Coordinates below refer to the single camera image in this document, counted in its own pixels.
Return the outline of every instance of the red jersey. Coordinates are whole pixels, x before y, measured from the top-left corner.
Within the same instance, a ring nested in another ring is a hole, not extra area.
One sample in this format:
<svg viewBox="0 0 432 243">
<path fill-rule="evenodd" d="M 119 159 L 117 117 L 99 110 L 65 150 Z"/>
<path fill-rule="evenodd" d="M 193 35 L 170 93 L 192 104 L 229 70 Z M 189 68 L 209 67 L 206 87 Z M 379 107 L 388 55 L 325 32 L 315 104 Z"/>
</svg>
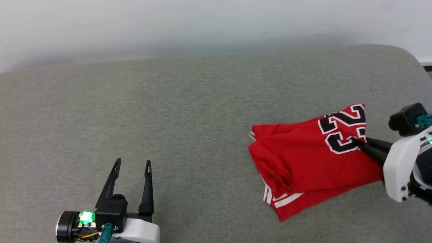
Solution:
<svg viewBox="0 0 432 243">
<path fill-rule="evenodd" d="M 350 139 L 366 142 L 363 104 L 294 124 L 255 125 L 249 151 L 264 201 L 281 221 L 304 208 L 380 180 L 381 168 Z"/>
</svg>

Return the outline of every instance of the gray textured surface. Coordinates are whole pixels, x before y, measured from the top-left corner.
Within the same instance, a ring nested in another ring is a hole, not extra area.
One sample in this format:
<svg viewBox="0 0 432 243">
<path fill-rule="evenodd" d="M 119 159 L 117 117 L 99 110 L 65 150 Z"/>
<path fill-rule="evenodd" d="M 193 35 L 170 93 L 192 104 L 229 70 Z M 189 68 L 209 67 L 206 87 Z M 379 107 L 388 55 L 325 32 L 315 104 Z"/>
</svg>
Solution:
<svg viewBox="0 0 432 243">
<path fill-rule="evenodd" d="M 1 242 L 54 242 L 64 210 L 91 209 L 111 166 L 137 210 L 153 162 L 162 242 L 426 242 L 432 208 L 396 203 L 381 183 L 282 223 L 262 201 L 254 124 L 299 122 L 366 103 L 368 136 L 396 140 L 388 116 L 432 110 L 414 57 L 388 46 L 48 67 L 0 76 Z"/>
</svg>

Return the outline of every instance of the green light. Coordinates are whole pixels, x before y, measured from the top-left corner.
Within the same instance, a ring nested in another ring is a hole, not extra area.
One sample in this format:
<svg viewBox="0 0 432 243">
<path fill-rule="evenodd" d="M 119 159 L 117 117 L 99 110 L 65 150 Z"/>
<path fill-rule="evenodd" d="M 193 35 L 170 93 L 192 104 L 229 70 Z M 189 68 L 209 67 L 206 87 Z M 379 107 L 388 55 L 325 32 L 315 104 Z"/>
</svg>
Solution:
<svg viewBox="0 0 432 243">
<path fill-rule="evenodd" d="M 81 214 L 79 218 L 79 222 L 82 224 L 89 224 L 95 220 L 95 213 L 83 211 L 83 214 Z"/>
</svg>

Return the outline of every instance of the yellow wire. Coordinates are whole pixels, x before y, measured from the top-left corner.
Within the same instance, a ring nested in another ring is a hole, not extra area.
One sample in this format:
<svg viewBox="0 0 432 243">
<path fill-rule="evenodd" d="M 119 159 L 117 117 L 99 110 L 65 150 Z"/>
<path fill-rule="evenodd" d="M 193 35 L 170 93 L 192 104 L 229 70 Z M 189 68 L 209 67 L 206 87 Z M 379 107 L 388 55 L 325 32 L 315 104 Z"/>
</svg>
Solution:
<svg viewBox="0 0 432 243">
<path fill-rule="evenodd" d="M 89 234 L 89 235 L 85 235 L 85 236 L 81 237 L 80 239 L 82 239 L 82 238 L 89 238 L 89 237 L 95 236 L 97 234 L 99 234 L 99 232 L 96 232 L 96 233 L 93 233 L 93 234 Z"/>
</svg>

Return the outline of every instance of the teal connector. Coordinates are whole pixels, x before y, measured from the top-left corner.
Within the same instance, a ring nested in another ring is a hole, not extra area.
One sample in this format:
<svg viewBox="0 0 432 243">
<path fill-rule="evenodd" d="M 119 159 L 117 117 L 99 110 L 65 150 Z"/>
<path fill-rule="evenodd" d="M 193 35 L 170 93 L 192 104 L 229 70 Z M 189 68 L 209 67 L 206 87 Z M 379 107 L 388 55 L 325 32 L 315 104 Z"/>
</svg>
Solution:
<svg viewBox="0 0 432 243">
<path fill-rule="evenodd" d="M 111 241 L 112 230 L 112 224 L 105 224 L 102 229 L 101 237 L 99 237 L 99 243 L 109 243 Z"/>
<path fill-rule="evenodd" d="M 417 117 L 416 127 L 418 128 L 428 128 L 432 126 L 432 114 L 421 115 Z"/>
</svg>

